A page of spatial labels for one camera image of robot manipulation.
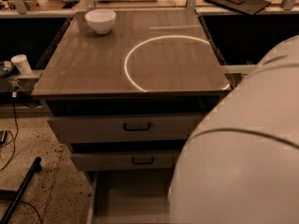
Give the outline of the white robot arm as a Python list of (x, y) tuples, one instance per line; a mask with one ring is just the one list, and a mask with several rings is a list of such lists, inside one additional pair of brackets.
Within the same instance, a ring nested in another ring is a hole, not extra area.
[(299, 224), (299, 36), (273, 47), (191, 134), (171, 224)]

